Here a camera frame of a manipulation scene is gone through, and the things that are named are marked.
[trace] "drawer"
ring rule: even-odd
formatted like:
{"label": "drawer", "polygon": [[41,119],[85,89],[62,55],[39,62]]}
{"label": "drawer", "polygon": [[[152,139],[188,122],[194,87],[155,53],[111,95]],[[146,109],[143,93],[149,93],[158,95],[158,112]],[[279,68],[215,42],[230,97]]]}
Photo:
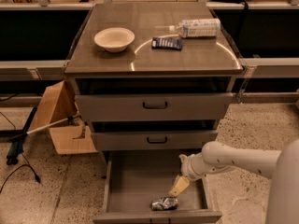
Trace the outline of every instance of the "drawer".
{"label": "drawer", "polygon": [[94,223],[216,223],[206,180],[192,182],[178,196],[178,208],[151,211],[152,200],[166,197],[180,172],[178,150],[110,152],[103,211]]}
{"label": "drawer", "polygon": [[156,95],[77,95],[86,121],[222,119],[231,93]]}
{"label": "drawer", "polygon": [[92,133],[98,151],[201,148],[216,131]]}

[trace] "concrete floor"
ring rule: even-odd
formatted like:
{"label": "concrete floor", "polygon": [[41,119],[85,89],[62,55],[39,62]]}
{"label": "concrete floor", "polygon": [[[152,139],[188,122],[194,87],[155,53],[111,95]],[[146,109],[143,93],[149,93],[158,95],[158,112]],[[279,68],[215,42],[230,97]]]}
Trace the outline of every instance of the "concrete floor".
{"label": "concrete floor", "polygon": [[[17,129],[31,108],[0,108]],[[0,128],[12,129],[0,114]],[[299,111],[292,104],[230,105],[219,126],[218,140],[232,147],[283,149],[299,138]],[[0,143],[0,185],[17,167],[6,165],[10,143]],[[105,165],[98,154],[59,156],[48,132],[33,134],[24,143],[24,156],[41,178],[28,167],[14,173],[0,194],[0,223],[92,223],[101,212]],[[215,209],[223,212],[219,224],[262,224],[271,181],[247,171],[207,177]]]}

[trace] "bottle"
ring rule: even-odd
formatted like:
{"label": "bottle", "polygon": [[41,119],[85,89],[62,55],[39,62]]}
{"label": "bottle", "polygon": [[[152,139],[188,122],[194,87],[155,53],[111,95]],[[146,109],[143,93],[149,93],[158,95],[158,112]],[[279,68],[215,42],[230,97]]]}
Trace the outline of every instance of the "bottle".
{"label": "bottle", "polygon": [[221,22],[219,19],[183,20],[178,26],[159,26],[156,28],[168,28],[170,33],[178,34],[183,38],[217,36],[221,29]]}

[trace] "drawer handle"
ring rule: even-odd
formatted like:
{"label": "drawer handle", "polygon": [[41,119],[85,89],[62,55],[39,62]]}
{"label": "drawer handle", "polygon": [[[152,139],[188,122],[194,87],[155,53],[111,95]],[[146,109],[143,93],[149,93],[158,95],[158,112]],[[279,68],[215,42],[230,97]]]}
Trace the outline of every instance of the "drawer handle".
{"label": "drawer handle", "polygon": [[164,105],[161,105],[161,106],[150,106],[150,105],[147,105],[145,102],[142,103],[142,106],[145,108],[145,109],[166,109],[168,108],[168,102],[165,101]]}
{"label": "drawer handle", "polygon": [[147,138],[147,141],[149,144],[165,144],[167,142],[167,137],[165,137],[164,139],[150,139]]}

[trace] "white bowl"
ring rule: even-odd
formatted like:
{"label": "white bowl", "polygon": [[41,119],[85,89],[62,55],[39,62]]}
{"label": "white bowl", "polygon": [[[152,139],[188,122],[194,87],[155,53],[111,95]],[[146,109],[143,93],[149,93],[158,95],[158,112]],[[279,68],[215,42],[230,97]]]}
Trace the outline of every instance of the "white bowl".
{"label": "white bowl", "polygon": [[128,29],[114,27],[105,29],[94,37],[94,42],[109,52],[121,52],[135,39],[135,35]]}

